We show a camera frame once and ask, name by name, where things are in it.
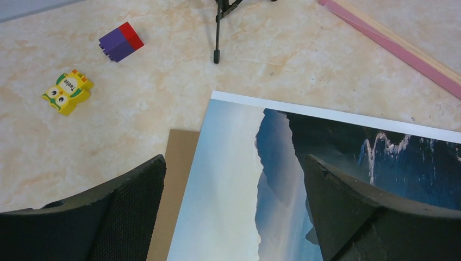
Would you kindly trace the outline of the pink wooden picture frame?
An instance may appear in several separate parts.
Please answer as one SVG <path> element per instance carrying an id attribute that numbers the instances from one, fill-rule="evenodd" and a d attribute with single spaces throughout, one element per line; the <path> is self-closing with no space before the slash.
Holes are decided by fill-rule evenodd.
<path id="1" fill-rule="evenodd" d="M 318 1 L 362 34 L 460 98 L 460 75 L 345 1 Z"/>

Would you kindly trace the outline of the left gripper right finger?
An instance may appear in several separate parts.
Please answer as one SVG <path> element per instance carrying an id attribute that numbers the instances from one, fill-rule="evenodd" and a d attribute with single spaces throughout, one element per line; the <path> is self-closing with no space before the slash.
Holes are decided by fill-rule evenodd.
<path id="1" fill-rule="evenodd" d="M 460 211 L 389 193 L 313 155 L 304 182 L 324 260 L 460 260 Z"/>

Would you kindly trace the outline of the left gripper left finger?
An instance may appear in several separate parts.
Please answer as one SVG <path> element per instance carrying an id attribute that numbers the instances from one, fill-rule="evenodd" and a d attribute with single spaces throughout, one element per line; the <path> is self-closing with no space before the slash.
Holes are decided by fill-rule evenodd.
<path id="1" fill-rule="evenodd" d="M 162 155 L 39 209 L 1 214 L 1 260 L 146 260 L 164 188 Z"/>

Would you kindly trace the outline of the blue landscape photo print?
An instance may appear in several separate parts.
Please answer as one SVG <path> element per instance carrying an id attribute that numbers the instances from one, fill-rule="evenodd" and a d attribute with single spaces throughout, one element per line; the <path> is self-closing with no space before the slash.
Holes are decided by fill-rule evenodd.
<path id="1" fill-rule="evenodd" d="M 324 260 L 304 182 L 313 155 L 460 211 L 460 133 L 214 91 L 167 260 Z"/>

